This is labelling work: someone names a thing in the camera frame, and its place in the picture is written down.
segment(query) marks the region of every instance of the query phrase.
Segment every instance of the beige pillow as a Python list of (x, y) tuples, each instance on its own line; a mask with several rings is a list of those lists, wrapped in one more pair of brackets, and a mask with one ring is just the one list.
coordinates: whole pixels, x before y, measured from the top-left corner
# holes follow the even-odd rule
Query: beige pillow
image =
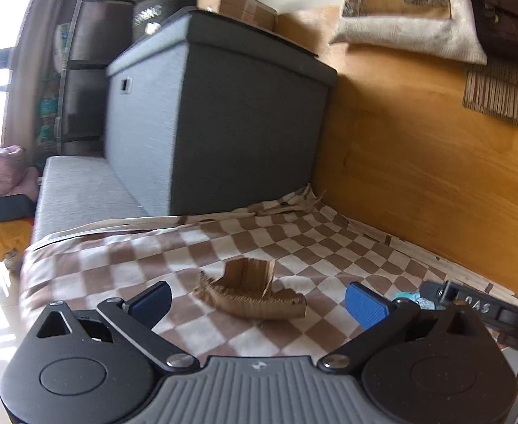
[(486, 64), (471, 0), (344, 0), (332, 43), (368, 43)]

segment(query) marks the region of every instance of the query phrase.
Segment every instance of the torn cardboard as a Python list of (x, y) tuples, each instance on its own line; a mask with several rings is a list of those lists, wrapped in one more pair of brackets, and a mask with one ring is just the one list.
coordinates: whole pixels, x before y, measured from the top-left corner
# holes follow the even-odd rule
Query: torn cardboard
[(287, 320), (304, 317), (306, 298), (290, 288), (272, 291), (275, 260), (238, 258), (226, 263), (218, 280), (200, 273), (194, 290), (210, 306), (244, 319)]

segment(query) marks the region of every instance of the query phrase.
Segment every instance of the cardboard piece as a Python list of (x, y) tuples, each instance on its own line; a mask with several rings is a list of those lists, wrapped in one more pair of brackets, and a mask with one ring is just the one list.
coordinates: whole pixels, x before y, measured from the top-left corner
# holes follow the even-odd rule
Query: cardboard piece
[(270, 31), (277, 20), (277, 11), (257, 0), (197, 0), (197, 5)]
[(272, 291), (275, 260), (238, 258), (226, 263), (218, 280), (200, 272), (196, 296), (210, 306), (244, 319), (287, 320), (304, 317), (306, 298), (290, 288)]

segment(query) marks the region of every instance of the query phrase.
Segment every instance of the yellow cloth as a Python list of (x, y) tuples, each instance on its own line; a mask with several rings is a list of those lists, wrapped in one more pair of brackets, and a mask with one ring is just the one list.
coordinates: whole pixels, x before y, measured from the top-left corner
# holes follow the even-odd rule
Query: yellow cloth
[(31, 219), (20, 219), (12, 222), (0, 223), (0, 261), (4, 259), (4, 254), (10, 250), (17, 249), (23, 251), (31, 242), (31, 232), (33, 222)]

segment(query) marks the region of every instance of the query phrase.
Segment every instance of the gray storage ottoman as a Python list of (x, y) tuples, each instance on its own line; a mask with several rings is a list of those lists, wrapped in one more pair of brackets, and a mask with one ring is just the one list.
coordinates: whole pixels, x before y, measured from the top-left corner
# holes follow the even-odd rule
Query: gray storage ottoman
[(198, 10), (106, 73), (106, 158), (154, 216), (230, 211), (306, 185), (337, 82), (305, 49)]

